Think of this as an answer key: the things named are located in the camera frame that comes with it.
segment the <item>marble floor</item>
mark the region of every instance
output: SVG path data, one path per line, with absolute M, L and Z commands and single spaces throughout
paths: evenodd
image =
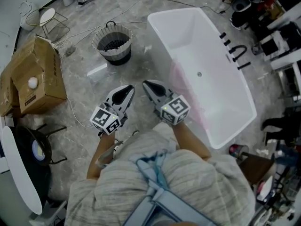
M 261 122 L 266 118 L 280 116 L 284 110 L 283 101 L 278 99 L 281 88 L 277 76 L 272 73 L 270 65 L 263 62 L 262 57 L 254 56 L 251 53 L 251 46 L 255 43 L 252 31 L 250 29 L 238 31 L 231 27 L 229 18 L 233 10 L 232 8 L 227 9 L 228 4 L 222 3 L 221 0 L 177 1 L 199 7 L 210 6 L 216 11 L 226 9 L 226 13 L 220 15 L 209 8 L 203 8 L 217 29 L 221 33 L 226 32 L 234 45 L 244 44 L 248 47 L 248 51 L 238 62 L 241 65 L 249 61 L 252 62 L 250 66 L 243 69 L 243 74 L 252 93 L 258 115 L 229 144 L 248 145 L 254 152 L 256 148 L 263 147 L 263 132 L 260 131 Z M 74 1 L 68 7 L 65 7 L 58 0 L 50 6 L 68 18 L 65 24 L 71 30 L 63 39 L 69 38 L 69 40 L 66 41 L 64 47 L 59 48 L 59 52 L 63 56 L 71 43 L 75 45 L 76 50 L 69 57 L 64 56 L 62 58 L 61 67 L 67 96 L 72 103 L 75 115 L 85 127 L 75 120 L 69 101 L 44 115 L 26 115 L 21 119 L 21 122 L 33 129 L 42 121 L 52 125 L 52 127 L 55 124 L 57 127 L 58 125 L 67 126 L 67 130 L 49 137 L 53 147 L 54 160 L 59 160 L 62 155 L 66 155 L 68 158 L 67 161 L 51 166 L 53 180 L 50 196 L 62 200 L 68 198 L 71 183 L 84 178 L 86 175 L 88 165 L 99 142 L 98 131 L 94 127 L 87 127 L 90 125 L 88 119 L 95 107 L 103 101 L 111 89 L 126 84 L 132 84 L 136 89 L 135 98 L 127 111 L 129 119 L 125 126 L 120 129 L 122 140 L 127 139 L 137 129 L 150 129 L 159 122 L 152 113 L 153 106 L 149 103 L 141 87 L 143 80 L 158 78 L 154 65 L 148 55 L 144 53 L 146 24 L 128 22 L 146 22 L 147 16 L 153 12 L 189 6 L 166 0 L 95 0 L 84 6 L 78 5 Z M 93 36 L 100 28 L 74 37 L 70 36 L 100 26 L 112 18 L 115 22 L 127 22 L 128 24 L 124 24 L 124 26 L 133 31 L 132 57 L 123 66 L 108 67 L 105 75 L 87 77 L 89 71 L 106 63 L 105 59 L 91 46 Z M 19 45 L 35 33 L 43 35 L 41 29 L 35 29 L 31 33 L 22 31 Z M 226 153 L 227 149 L 228 147 L 225 146 L 217 153 Z

